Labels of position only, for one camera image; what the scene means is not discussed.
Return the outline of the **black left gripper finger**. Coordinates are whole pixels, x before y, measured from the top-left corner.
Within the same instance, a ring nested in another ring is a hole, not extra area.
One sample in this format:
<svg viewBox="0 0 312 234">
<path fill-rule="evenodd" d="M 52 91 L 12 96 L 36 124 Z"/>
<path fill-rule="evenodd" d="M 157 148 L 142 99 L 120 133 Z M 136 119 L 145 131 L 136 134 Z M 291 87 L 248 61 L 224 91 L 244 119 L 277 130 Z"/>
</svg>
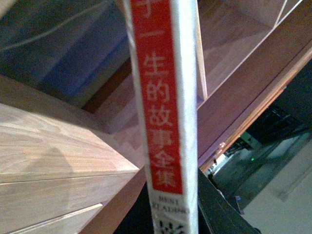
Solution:
<svg viewBox="0 0 312 234">
<path fill-rule="evenodd" d="M 259 234 L 198 169 L 198 232 L 200 234 Z"/>
</svg>

